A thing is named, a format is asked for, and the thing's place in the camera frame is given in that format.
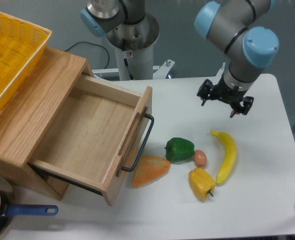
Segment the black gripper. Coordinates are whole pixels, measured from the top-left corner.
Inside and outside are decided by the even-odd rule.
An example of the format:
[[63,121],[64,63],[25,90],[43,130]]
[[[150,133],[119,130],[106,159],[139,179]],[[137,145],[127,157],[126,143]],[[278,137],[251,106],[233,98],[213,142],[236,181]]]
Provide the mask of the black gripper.
[[246,116],[254,103],[252,96],[246,96],[247,90],[241,91],[239,86],[230,88],[222,76],[216,85],[206,79],[197,91],[197,96],[201,99],[201,106],[204,106],[208,100],[219,100],[223,103],[229,104],[232,108],[230,118],[235,115]]

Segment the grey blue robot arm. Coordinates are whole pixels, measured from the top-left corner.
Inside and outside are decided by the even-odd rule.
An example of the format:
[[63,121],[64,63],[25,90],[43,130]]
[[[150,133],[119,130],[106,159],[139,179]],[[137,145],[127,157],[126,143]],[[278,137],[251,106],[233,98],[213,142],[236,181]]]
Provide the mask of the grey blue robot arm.
[[[280,47],[272,30],[252,23],[275,4],[274,0],[230,0],[224,5],[210,1],[198,12],[197,33],[230,59],[217,84],[205,80],[199,87],[197,96],[203,102],[226,103],[232,115],[250,111],[254,98],[246,92]],[[93,35],[106,37],[114,47],[120,80],[152,79],[153,47],[160,27],[146,12],[143,0],[92,0],[80,17]]]

